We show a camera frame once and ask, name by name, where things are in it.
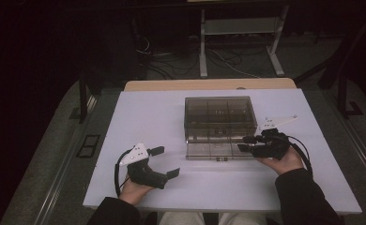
light-colored pants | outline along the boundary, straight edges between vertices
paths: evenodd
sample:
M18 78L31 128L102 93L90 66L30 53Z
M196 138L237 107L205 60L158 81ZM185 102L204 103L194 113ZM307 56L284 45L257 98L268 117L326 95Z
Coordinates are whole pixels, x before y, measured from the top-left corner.
M205 225L203 213L166 212L160 225ZM219 213L219 225L266 225L266 215L259 213Z

dark floor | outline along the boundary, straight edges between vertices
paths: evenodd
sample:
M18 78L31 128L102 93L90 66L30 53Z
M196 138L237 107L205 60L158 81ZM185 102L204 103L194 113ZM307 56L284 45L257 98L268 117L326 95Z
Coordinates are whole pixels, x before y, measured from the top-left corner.
M312 34L282 38L277 55L287 77L294 79L321 63L341 43L340 39L322 39L315 44L314 39ZM196 38L191 37L190 41L193 44L185 51L151 46L154 57L148 58L146 77L149 80L199 79ZM210 38L206 46L208 78L275 77L265 50L270 41L268 36ZM232 70L226 63L240 72ZM366 224L366 157L359 151L366 148L366 97L355 83L350 82L348 100L356 101L363 115L343 119L336 110L336 86L327 91L317 86L323 71L298 83L297 87L308 99L330 149L363 210L360 215L346 216L346 224ZM103 90L100 96L93 99L96 104L89 107L85 122L79 124L78 120L69 119L73 109L79 107L77 83L70 88L60 102L2 224L85 224L88 221L93 210L82 206L85 188L120 91L121 88ZM75 157L84 137L97 134L100 141L94 157Z

dark background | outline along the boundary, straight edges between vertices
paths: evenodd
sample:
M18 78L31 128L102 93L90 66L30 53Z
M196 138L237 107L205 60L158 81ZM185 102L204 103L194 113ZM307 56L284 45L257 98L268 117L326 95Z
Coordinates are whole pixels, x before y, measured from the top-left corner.
M366 18L365 3L296 5L290 8L284 34L356 32ZM94 94L104 86L145 79L134 51L134 15L68 12L56 1L0 1L0 219L58 103L80 77ZM198 11L157 15L140 15L142 35L165 45L198 35ZM366 70L366 41L361 43L347 71L366 90L366 75L358 75Z

white tabletop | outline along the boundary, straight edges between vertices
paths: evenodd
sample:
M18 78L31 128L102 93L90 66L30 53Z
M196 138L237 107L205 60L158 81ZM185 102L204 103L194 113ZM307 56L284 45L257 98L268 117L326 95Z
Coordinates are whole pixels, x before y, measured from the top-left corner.
M142 209L203 212L280 210L274 186L277 174L256 160L217 162L185 158L185 98L231 96L251 97L258 125L266 117L297 115L297 120L278 127L279 131L300 139L306 145L311 155L314 180L338 213L361 212L300 89L121 93L84 206L97 207L104 197L116 197L114 165L123 152L143 142L147 148L165 147L164 154L150 158L149 166L154 171L166 173L180 168L180 175L170 180L165 189L148 193L138 205ZM120 184L126 172L126 167L120 168Z

black jacket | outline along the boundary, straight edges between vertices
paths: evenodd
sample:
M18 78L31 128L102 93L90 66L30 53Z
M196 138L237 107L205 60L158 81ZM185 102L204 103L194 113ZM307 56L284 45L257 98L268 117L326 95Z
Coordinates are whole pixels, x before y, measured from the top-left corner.
M305 169L280 175L276 180L284 225L341 225L324 197ZM133 205L114 198L105 198L88 224L139 225L140 213Z

